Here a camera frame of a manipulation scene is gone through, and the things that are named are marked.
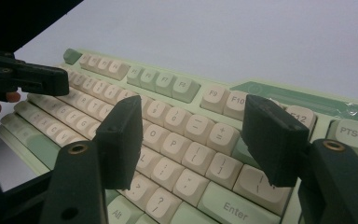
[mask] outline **keyboard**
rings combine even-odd
[[[61,147],[92,139],[120,100],[142,98],[144,140],[129,190],[107,190],[110,223],[300,223],[297,190],[275,188],[241,139],[247,94],[266,97],[358,155],[358,102],[249,80],[227,84],[86,49],[68,49],[70,93],[28,93],[0,137],[37,174]]]

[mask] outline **table surface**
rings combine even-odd
[[[358,100],[358,2],[348,0],[85,0],[15,54],[56,65],[68,48],[227,83],[259,78]],[[12,106],[4,104],[0,118]],[[33,177],[0,140],[3,189]]]

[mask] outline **white surface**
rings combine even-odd
[[[358,100],[353,1],[86,0],[16,57],[55,65],[67,48],[224,82],[256,77]],[[0,158],[0,173],[18,168],[7,163],[14,160]],[[30,178],[23,172],[18,176]],[[13,178],[8,172],[0,181],[13,186]]]

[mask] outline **mechanical keyboard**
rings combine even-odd
[[[37,174],[61,147],[92,139],[115,104],[142,97],[144,141],[130,190],[107,190],[110,223],[299,223],[297,189],[271,186],[241,140],[247,94],[271,99],[358,155],[358,102],[250,80],[219,83],[85,49],[59,67],[70,93],[29,93],[1,120],[1,138]]]

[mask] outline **green keyboard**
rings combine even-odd
[[[115,104],[142,97],[144,141],[131,190],[107,190],[110,223],[299,223],[297,189],[271,186],[242,142],[247,94],[274,101],[358,155],[358,102],[250,80],[220,83],[84,49],[60,68],[70,93],[29,93],[1,120],[1,138],[37,174],[61,147],[92,139]]]

